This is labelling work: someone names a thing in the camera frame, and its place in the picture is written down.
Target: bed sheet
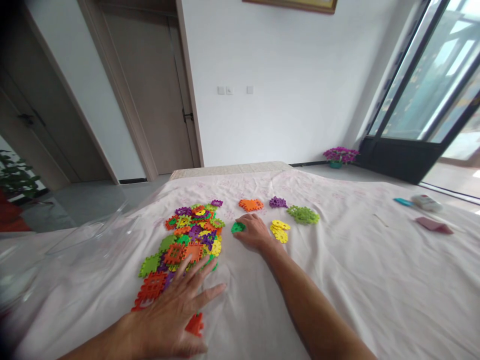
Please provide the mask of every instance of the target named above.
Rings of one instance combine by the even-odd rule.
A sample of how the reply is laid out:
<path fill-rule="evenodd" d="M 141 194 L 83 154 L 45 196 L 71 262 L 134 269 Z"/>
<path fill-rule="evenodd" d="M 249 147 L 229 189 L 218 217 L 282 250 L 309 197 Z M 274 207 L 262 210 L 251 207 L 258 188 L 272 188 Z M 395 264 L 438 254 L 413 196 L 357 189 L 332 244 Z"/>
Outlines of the bed sheet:
<path fill-rule="evenodd" d="M 230 233 L 245 212 L 240 199 L 260 199 L 269 224 L 291 225 L 285 250 L 328 297 L 379 359 L 480 358 L 480 222 L 445 206 L 439 215 L 455 234 L 430 232 L 423 214 L 394 201 L 408 189 L 383 182 L 326 179 L 298 170 L 182 178 L 169 181 L 132 216 L 140 216 L 125 258 L 99 275 L 68 273 L 37 313 L 18 347 L 21 359 L 55 359 L 130 311 L 146 256 L 169 232 L 163 221 L 179 207 L 224 201 L 226 222 L 218 269 L 206 288 L 227 283 L 207 305 L 201 359 L 307 359 L 282 294 L 261 256 Z M 307 206 L 317 225 L 296 224 L 268 200 Z"/>

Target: baseboard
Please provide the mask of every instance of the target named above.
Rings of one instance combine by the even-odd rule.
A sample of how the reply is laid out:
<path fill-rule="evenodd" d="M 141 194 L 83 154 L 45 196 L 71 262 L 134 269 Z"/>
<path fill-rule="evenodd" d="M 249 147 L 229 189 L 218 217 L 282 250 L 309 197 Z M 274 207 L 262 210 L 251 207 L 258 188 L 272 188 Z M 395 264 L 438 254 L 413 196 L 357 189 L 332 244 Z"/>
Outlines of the baseboard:
<path fill-rule="evenodd" d="M 299 162 L 296 164 L 289 164 L 293 168 L 298 168 L 302 166 L 311 166 L 311 165 L 325 165 L 328 164 L 328 161 L 312 161 L 312 162 Z"/>
<path fill-rule="evenodd" d="M 147 178 L 146 177 L 139 177 L 136 179 L 125 179 L 125 180 L 120 180 L 119 183 L 122 185 L 125 184 L 137 184 L 137 183 L 146 183 Z"/>
<path fill-rule="evenodd" d="M 43 196 L 43 195 L 45 195 L 45 194 L 48 194 L 49 192 L 50 192 L 50 190 L 48 190 L 47 188 L 44 188 L 44 189 L 42 189 L 42 190 L 37 191 L 36 194 L 35 194 L 35 196 L 34 196 L 33 198 L 34 198 L 34 199 L 39 198 L 39 197 L 41 197 L 41 196 Z M 21 197 L 21 198 L 19 198 L 19 199 L 17 199 L 17 200 L 12 201 L 11 203 L 12 203 L 12 204 L 15 204 L 15 205 L 17 205 L 17 206 L 22 206 L 22 205 L 24 205 L 24 204 L 26 204 L 26 203 L 29 203 L 30 201 L 32 201 L 32 199 L 31 199 L 30 197 L 25 197 L 25 196 L 24 196 L 24 197 Z"/>

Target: door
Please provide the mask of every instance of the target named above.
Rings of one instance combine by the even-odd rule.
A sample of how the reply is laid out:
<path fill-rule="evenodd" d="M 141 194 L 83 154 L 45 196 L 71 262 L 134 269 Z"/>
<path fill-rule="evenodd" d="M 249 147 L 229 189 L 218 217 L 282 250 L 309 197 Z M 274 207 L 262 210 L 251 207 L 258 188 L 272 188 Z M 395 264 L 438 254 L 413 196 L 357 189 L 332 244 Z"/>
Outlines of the door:
<path fill-rule="evenodd" d="M 436 2 L 360 145 L 361 166 L 418 184 L 479 107 L 480 14 L 468 4 Z"/>
<path fill-rule="evenodd" d="M 42 183 L 50 190 L 59 190 L 70 184 L 69 179 L 43 146 L 34 131 L 28 126 L 28 119 L 20 118 L 20 111 L 0 89 L 0 134 L 33 172 L 41 176 Z"/>
<path fill-rule="evenodd" d="M 157 173 L 194 166 L 169 18 L 101 4 Z"/>
<path fill-rule="evenodd" d="M 1 57 L 5 94 L 71 183 L 111 177 L 27 20 L 20 16 Z"/>

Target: wall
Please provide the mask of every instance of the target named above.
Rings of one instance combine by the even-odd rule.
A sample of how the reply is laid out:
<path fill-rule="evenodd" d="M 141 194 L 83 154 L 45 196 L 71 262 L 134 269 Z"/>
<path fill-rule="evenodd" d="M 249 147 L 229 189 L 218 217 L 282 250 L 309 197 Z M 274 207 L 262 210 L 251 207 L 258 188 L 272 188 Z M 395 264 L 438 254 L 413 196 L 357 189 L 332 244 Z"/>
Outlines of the wall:
<path fill-rule="evenodd" d="M 204 165 L 312 162 L 352 146 L 344 138 L 400 2 L 339 0 L 326 15 L 177 0 Z M 234 95 L 217 95 L 217 86 Z"/>
<path fill-rule="evenodd" d="M 30 0 L 26 5 L 117 179 L 145 178 L 78 3 L 75 0 Z"/>
<path fill-rule="evenodd" d="M 13 161 L 17 161 L 18 159 L 20 159 L 20 156 L 17 155 L 17 153 L 12 149 L 12 147 L 9 145 L 9 143 L 1 135 L 0 135 L 0 150 L 7 150 L 7 151 L 12 152 L 12 153 L 9 153 L 7 155 L 11 156 Z M 32 176 L 32 177 L 35 176 L 35 174 L 31 170 L 29 170 L 27 172 L 30 174 L 30 176 Z M 38 190 L 45 189 L 45 185 L 42 184 L 42 182 L 40 180 L 36 181 L 36 184 L 38 185 Z M 23 195 L 19 195 L 17 197 L 11 198 L 10 201 L 14 201 L 14 200 L 20 199 L 22 197 L 23 197 Z"/>

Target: door frame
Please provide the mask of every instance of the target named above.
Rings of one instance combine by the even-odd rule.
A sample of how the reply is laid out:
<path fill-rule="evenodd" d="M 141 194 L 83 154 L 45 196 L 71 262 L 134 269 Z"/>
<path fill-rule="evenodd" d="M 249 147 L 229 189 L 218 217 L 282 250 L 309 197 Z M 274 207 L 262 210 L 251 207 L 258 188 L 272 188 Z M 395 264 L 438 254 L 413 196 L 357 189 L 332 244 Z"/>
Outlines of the door frame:
<path fill-rule="evenodd" d="M 131 139 L 138 153 L 138 157 L 140 158 L 140 162 L 145 171 L 146 178 L 148 181 L 154 181 L 159 176 L 159 173 L 157 171 L 154 157 L 150 150 L 150 146 L 148 144 L 139 114 L 137 113 L 135 102 L 130 92 L 125 75 L 123 73 L 120 59 L 115 50 L 112 38 L 110 37 L 110 32 L 105 21 L 102 9 L 100 7 L 101 0 L 77 0 L 77 2 L 87 24 L 88 30 L 90 31 L 90 35 L 93 39 L 95 47 L 98 51 L 98 55 L 100 56 L 101 62 L 107 74 L 110 85 L 113 89 L 113 93 L 115 94 L 115 98 L 118 102 L 123 118 L 125 119 L 128 132 L 130 133 Z M 172 0 L 143 2 L 142 7 L 126 6 L 125 1 L 109 0 L 105 1 L 105 3 L 109 5 L 129 7 L 136 10 L 154 11 L 167 17 L 178 17 L 191 108 L 194 118 L 198 119 L 195 94 L 193 91 L 190 57 L 188 53 L 187 42 L 185 41 L 185 22 L 183 19 L 183 12 L 181 10 L 181 7 L 179 7 L 179 5 L 181 6 L 181 1 L 176 1 L 176 12 L 174 11 L 175 9 L 172 8 Z M 198 144 L 198 154 L 200 157 L 200 166 L 203 167 L 204 160 L 199 136 L 200 130 L 198 121 L 194 121 L 194 124 L 195 136 Z"/>
<path fill-rule="evenodd" d="M 48 59 L 48 62 L 50 63 L 50 66 L 53 68 L 53 71 L 55 72 L 56 76 L 60 80 L 60 83 L 62 84 L 68 98 L 70 99 L 73 108 L 75 109 L 76 113 L 78 114 L 78 117 L 81 120 L 81 123 L 86 129 L 86 132 L 88 133 L 88 136 L 90 137 L 91 141 L 93 142 L 93 145 L 95 146 L 96 151 L 100 155 L 100 158 L 105 165 L 111 180 L 115 185 L 119 185 L 119 179 L 114 173 L 114 170 L 112 169 L 109 161 L 107 160 L 107 157 L 100 146 L 99 141 L 97 140 L 97 137 L 95 136 L 89 122 L 87 121 L 87 118 L 85 117 L 85 114 L 83 113 L 77 99 L 75 98 L 74 92 L 72 91 L 72 88 L 70 88 L 69 83 L 67 82 L 67 79 L 65 78 L 64 74 L 62 73 L 62 70 L 60 70 L 60 66 L 58 65 L 57 61 L 55 60 L 54 55 L 52 54 L 49 46 L 47 45 L 46 40 L 44 39 L 42 33 L 40 32 L 40 29 L 38 28 L 37 24 L 34 21 L 34 18 L 30 11 L 28 10 L 27 6 L 25 4 L 22 5 L 21 7 L 21 16 L 23 16 L 26 19 L 26 22 L 30 26 L 30 29 L 33 32 L 33 35 L 35 36 L 35 39 L 37 42 L 40 44 L 41 49 L 43 50 L 43 53 L 45 54 L 46 58 Z"/>

